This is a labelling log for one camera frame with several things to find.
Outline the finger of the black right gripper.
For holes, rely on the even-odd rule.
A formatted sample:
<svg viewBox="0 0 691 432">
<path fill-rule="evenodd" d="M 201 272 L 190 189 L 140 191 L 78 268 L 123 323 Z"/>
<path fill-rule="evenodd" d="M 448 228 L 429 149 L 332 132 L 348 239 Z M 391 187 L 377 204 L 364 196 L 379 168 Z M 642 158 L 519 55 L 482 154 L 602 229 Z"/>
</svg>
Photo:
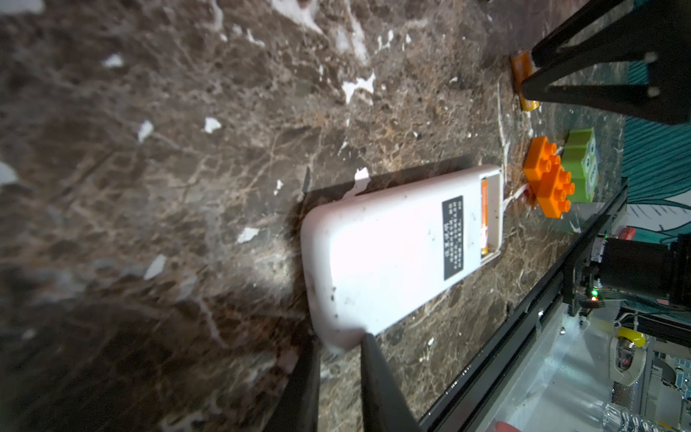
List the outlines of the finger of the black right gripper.
<svg viewBox="0 0 691 432">
<path fill-rule="evenodd" d="M 663 53 L 648 63 L 645 85 L 556 86 L 555 81 L 582 70 L 572 60 L 539 68 L 522 85 L 525 98 L 538 102 L 574 104 L 611 113 L 679 125 L 690 122 L 690 61 Z"/>
<path fill-rule="evenodd" d="M 618 1 L 589 1 L 532 49 L 534 64 L 546 68 L 572 60 L 589 67 L 601 63 L 645 62 L 648 50 L 642 43 L 646 23 L 646 1 L 635 1 L 633 8 L 588 39 L 570 45 L 568 42 L 620 5 Z"/>
</svg>

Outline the orange AA battery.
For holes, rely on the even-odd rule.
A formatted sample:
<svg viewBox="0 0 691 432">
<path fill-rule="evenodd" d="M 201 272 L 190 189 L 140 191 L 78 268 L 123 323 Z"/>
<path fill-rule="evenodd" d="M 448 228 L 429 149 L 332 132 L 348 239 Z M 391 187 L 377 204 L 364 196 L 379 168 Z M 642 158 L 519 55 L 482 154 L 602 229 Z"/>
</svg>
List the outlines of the orange AA battery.
<svg viewBox="0 0 691 432">
<path fill-rule="evenodd" d="M 480 222 L 480 252 L 485 256 L 489 253 L 489 182 L 482 179 L 482 221 Z"/>
<path fill-rule="evenodd" d="M 522 90 L 523 83 L 534 74 L 534 62 L 528 50 L 519 50 L 510 56 L 516 93 L 519 96 L 521 109 L 532 112 L 539 108 L 537 101 L 526 99 Z"/>
</svg>

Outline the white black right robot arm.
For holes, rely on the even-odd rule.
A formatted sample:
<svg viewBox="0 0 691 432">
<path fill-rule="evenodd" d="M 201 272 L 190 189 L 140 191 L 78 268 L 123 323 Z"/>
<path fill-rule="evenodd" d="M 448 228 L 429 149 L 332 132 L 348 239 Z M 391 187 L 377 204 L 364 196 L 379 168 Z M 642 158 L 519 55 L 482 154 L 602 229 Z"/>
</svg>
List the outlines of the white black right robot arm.
<svg viewBox="0 0 691 432">
<path fill-rule="evenodd" d="M 531 101 L 575 104 L 676 126 L 690 121 L 690 3 L 647 1 L 585 41 L 568 41 L 618 5 L 588 1 L 532 50 L 538 70 L 519 86 Z M 641 85 L 559 86 L 603 63 L 642 61 Z M 670 246 L 610 239 L 583 270 L 583 282 L 690 305 L 690 237 Z"/>
</svg>

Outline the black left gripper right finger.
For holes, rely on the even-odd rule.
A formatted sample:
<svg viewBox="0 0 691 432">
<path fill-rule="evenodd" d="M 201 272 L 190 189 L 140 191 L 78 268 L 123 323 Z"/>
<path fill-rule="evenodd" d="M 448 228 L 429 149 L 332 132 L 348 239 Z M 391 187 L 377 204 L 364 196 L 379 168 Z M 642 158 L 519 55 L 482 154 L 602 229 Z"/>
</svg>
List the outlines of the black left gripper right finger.
<svg viewBox="0 0 691 432">
<path fill-rule="evenodd" d="M 360 347 L 363 430 L 420 431 L 374 335 L 365 334 Z"/>
</svg>

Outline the white red remote control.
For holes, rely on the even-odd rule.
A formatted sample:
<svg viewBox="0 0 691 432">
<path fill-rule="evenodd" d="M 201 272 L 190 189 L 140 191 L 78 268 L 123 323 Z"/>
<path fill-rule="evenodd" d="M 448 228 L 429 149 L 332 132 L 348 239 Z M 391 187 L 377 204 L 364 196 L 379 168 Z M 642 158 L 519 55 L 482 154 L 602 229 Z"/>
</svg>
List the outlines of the white red remote control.
<svg viewBox="0 0 691 432">
<path fill-rule="evenodd" d="M 489 253 L 480 252 L 482 179 L 489 182 Z M 484 165 L 312 209 L 301 226 L 311 325 L 347 352 L 498 257 L 504 178 Z"/>
</svg>

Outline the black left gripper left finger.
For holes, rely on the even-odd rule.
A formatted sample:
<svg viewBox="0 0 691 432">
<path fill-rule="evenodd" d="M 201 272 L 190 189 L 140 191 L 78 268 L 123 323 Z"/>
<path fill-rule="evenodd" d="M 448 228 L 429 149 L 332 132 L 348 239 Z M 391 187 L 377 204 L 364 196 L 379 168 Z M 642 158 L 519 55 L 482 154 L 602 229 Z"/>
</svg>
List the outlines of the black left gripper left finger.
<svg viewBox="0 0 691 432">
<path fill-rule="evenodd" d="M 320 342 L 309 337 L 264 432 L 318 430 L 320 397 Z"/>
</svg>

